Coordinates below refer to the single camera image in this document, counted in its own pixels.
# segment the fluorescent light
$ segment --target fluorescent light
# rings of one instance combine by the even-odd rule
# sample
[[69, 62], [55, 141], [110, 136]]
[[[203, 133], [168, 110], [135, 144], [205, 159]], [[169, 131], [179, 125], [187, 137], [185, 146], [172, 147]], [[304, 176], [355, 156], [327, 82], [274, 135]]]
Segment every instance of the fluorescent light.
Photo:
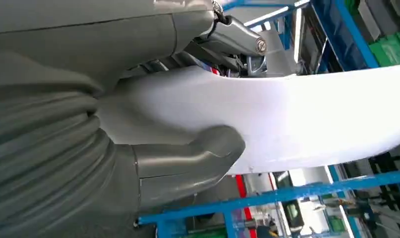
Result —
[[296, 21], [295, 21], [295, 45], [293, 48], [293, 58], [297, 63], [299, 60], [299, 41], [301, 40], [301, 20], [302, 20], [302, 9], [296, 10]]
[[349, 237], [355, 238], [355, 236], [353, 235], [353, 232], [352, 232], [352, 228], [350, 227], [349, 220], [347, 219], [346, 213], [344, 212], [343, 206], [340, 205], [339, 208], [340, 208], [340, 213], [342, 214], [343, 220], [345, 221], [345, 225], [346, 225], [346, 229], [347, 229], [347, 233], [349, 234]]
[[270, 25], [269, 21], [265, 22], [265, 28], [266, 28], [266, 30], [270, 30], [271, 29], [271, 25]]
[[257, 22], [261, 22], [261, 21], [263, 21], [263, 20], [266, 20], [266, 19], [268, 19], [268, 18], [271, 18], [272, 16], [276, 16], [276, 15], [281, 14], [281, 13], [283, 13], [283, 12], [286, 12], [286, 11], [288, 11], [288, 10], [289, 10], [289, 8], [288, 8], [287, 6], [282, 7], [281, 9], [278, 9], [278, 10], [276, 10], [276, 11], [273, 11], [273, 12], [271, 12], [271, 13], [269, 13], [269, 14], [263, 15], [263, 16], [258, 17], [258, 18], [256, 18], [256, 19], [253, 19], [253, 20], [251, 20], [251, 21], [247, 21], [246, 23], [244, 23], [244, 26], [253, 25], [253, 24], [257, 23]]
[[329, 178], [329, 182], [333, 183], [333, 177], [332, 177], [332, 174], [330, 173], [329, 167], [327, 165], [324, 166], [324, 170], [326, 171], [327, 177]]
[[289, 172], [285, 171], [281, 175], [279, 175], [279, 177], [277, 177], [277, 181], [280, 182], [280, 181], [282, 181], [284, 178], [286, 178], [288, 176], [289, 176]]
[[258, 25], [258, 26], [251, 28], [251, 30], [254, 32], [261, 32], [261, 31], [263, 31], [263, 28], [261, 25]]
[[297, 1], [296, 3], [294, 3], [293, 5], [294, 5], [295, 7], [298, 7], [298, 6], [307, 4], [307, 3], [309, 3], [309, 2], [310, 2], [310, 0], [300, 0], [300, 1]]

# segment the blue metal frame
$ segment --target blue metal frame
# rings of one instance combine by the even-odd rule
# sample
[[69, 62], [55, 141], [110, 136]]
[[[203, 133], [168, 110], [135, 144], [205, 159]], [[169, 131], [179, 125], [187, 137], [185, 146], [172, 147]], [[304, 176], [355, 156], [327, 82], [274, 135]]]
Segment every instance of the blue metal frame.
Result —
[[290, 4], [276, 4], [276, 3], [254, 3], [249, 2], [247, 0], [235, 0], [223, 6], [223, 10], [227, 11], [234, 7], [285, 7], [285, 6], [293, 6]]
[[400, 183], [400, 171], [383, 173], [374, 176], [351, 178], [347, 180], [336, 181], [333, 184], [309, 184], [301, 187], [279, 189], [265, 192], [261, 196], [246, 197], [230, 201], [210, 203], [207, 205], [190, 206], [181, 210], [164, 212], [162, 214], [141, 216], [139, 217], [138, 221], [140, 224], [148, 224], [167, 220], [177, 220], [215, 212], [230, 214], [230, 212], [233, 210], [249, 206], [264, 205], [277, 201], [289, 201], [301, 197], [323, 195], [333, 192], [343, 192], [344, 190], [363, 189], [392, 183]]
[[312, 7], [344, 71], [379, 67], [340, 0], [313, 0]]
[[368, 47], [368, 44], [362, 37], [361, 32], [359, 31], [358, 27], [355, 24], [355, 21], [353, 20], [352, 16], [350, 15], [349, 11], [347, 10], [346, 6], [344, 5], [344, 0], [334, 0], [340, 15], [342, 19], [344, 20], [344, 23], [346, 27], [349, 29], [349, 31], [352, 34], [353, 39], [355, 40], [355, 44], [362, 53], [362, 56], [364, 57], [365, 62], [367, 63], [367, 66], [369, 68], [378, 68], [380, 67], [378, 65], [377, 60], [375, 59], [374, 55], [372, 54], [370, 48]]

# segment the metal bolt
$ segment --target metal bolt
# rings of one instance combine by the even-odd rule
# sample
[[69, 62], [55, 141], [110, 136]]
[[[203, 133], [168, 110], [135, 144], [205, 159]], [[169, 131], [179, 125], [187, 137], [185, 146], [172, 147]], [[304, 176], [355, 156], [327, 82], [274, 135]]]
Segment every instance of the metal bolt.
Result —
[[257, 40], [257, 51], [259, 53], [266, 52], [266, 42], [263, 39]]
[[217, 12], [217, 13], [223, 14], [223, 8], [222, 8], [222, 6], [221, 6], [218, 2], [216, 2], [216, 1], [213, 1], [213, 10], [214, 10], [215, 12]]

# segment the white panel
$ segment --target white panel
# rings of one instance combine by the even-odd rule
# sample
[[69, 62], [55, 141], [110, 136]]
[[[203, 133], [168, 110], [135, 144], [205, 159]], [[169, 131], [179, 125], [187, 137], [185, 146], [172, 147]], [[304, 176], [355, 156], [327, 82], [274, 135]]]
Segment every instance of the white panel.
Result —
[[[147, 119], [115, 121], [123, 124], [119, 130], [103, 123], [116, 142], [188, 142], [226, 124], [246, 141], [230, 174], [338, 164], [400, 144], [400, 65], [281, 78], [224, 78], [193, 66], [119, 88], [115, 97], [125, 114]], [[155, 124], [165, 129], [154, 130]]]

